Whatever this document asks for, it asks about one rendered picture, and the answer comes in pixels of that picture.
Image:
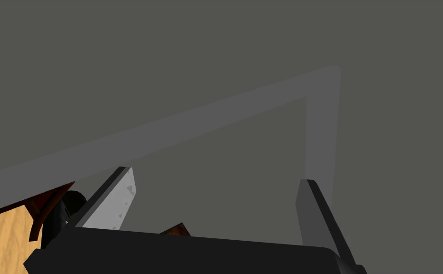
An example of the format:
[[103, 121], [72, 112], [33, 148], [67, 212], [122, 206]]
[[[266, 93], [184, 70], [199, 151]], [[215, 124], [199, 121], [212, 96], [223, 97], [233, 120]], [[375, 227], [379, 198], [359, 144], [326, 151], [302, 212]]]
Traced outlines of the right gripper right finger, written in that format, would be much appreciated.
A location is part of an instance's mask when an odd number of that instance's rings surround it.
[[295, 207], [303, 245], [328, 248], [345, 263], [356, 265], [343, 233], [315, 180], [300, 181]]

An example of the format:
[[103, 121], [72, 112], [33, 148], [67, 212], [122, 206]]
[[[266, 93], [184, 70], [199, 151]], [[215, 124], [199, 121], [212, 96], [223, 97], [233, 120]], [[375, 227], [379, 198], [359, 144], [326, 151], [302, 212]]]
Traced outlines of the brown wooden chair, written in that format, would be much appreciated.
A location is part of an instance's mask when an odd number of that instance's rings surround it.
[[74, 183], [75, 181], [72, 181], [23, 201], [23, 205], [33, 219], [28, 241], [35, 242], [38, 240], [40, 230], [46, 217]]

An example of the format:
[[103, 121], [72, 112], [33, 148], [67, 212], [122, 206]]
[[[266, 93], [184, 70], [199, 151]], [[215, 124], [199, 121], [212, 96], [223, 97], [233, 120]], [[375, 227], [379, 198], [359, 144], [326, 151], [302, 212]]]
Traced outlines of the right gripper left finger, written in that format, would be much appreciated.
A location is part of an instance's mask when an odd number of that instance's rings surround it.
[[72, 227], [119, 230], [136, 194], [131, 167], [118, 167], [69, 220]]

